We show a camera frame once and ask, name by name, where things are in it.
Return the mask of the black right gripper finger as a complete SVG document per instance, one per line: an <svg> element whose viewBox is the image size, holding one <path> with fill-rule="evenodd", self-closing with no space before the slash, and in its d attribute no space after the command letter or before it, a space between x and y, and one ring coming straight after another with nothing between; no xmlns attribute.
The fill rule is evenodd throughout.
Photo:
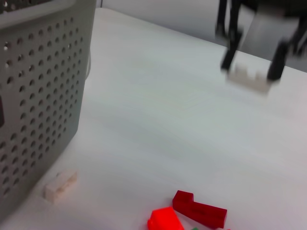
<svg viewBox="0 0 307 230"><path fill-rule="evenodd" d="M215 26L215 35L225 38L228 41L228 48L224 59L221 63L221 69L229 71L232 60L238 48L240 39L242 37L242 31L238 30L238 16L241 7L241 0L232 0L230 7L230 21L228 27L228 33L225 31L225 16L227 8L227 0L219 1L219 8L217 14L217 22Z"/></svg>
<svg viewBox="0 0 307 230"><path fill-rule="evenodd" d="M304 58L307 56L307 32L296 33L291 39L283 40L277 46L268 70L268 81L279 81L288 57Z"/></svg>

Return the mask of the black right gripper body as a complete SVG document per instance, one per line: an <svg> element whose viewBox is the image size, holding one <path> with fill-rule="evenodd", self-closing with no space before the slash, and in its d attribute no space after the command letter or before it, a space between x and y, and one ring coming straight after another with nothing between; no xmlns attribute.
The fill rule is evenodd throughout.
<svg viewBox="0 0 307 230"><path fill-rule="evenodd" d="M303 17L307 15L306 0L237 0L236 15L241 6L245 6L255 12L259 8L266 8L274 12L282 13L284 17Z"/></svg>

